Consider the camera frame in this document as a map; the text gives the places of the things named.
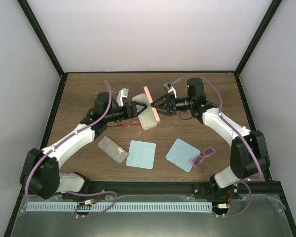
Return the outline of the pink glasses case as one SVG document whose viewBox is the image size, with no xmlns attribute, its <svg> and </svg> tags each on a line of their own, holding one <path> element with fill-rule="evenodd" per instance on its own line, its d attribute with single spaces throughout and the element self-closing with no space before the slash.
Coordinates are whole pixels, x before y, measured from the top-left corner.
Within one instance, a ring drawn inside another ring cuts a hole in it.
<svg viewBox="0 0 296 237">
<path fill-rule="evenodd" d="M 138 94 L 132 98 L 132 101 L 137 101 L 148 106 L 140 115 L 138 119 L 143 130 L 149 130 L 156 127 L 161 123 L 158 112 L 155 108 L 152 108 L 150 104 L 153 102 L 152 96 L 147 86 L 144 86 L 144 93 Z"/>
</svg>

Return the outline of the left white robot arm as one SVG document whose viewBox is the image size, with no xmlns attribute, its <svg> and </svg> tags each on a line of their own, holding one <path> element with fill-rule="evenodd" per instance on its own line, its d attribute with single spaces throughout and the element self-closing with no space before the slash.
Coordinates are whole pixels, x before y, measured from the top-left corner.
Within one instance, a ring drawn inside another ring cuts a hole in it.
<svg viewBox="0 0 296 237">
<path fill-rule="evenodd" d="M 138 117 L 148 109 L 147 104 L 137 101 L 113 107 L 115 104 L 111 93 L 99 93 L 94 107 L 72 132 L 48 147 L 33 148 L 27 153 L 20 177 L 27 198 L 37 195 L 48 199 L 61 192 L 73 192 L 79 199 L 90 196 L 91 187 L 85 183 L 86 177 L 79 173 L 62 174 L 60 168 L 78 150 L 104 133 L 108 123 Z"/>
</svg>

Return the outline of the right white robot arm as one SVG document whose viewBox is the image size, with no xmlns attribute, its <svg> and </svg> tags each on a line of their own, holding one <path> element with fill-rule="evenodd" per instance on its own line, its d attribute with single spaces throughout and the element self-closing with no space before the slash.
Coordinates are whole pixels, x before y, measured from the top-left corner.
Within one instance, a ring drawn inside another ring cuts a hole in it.
<svg viewBox="0 0 296 237">
<path fill-rule="evenodd" d="M 204 82 L 204 77 L 189 78 L 186 83 L 187 96 L 182 98 L 177 97 L 174 84 L 167 83 L 164 85 L 166 94 L 150 105 L 166 116 L 175 115 L 178 111 L 190 111 L 193 118 L 213 129 L 230 145 L 229 166 L 210 178 L 210 195 L 220 199 L 231 185 L 255 174 L 261 179 L 263 172 L 270 167 L 270 159 L 263 133 L 238 125 L 222 112 L 222 104 L 216 105 L 207 100 Z"/>
</svg>

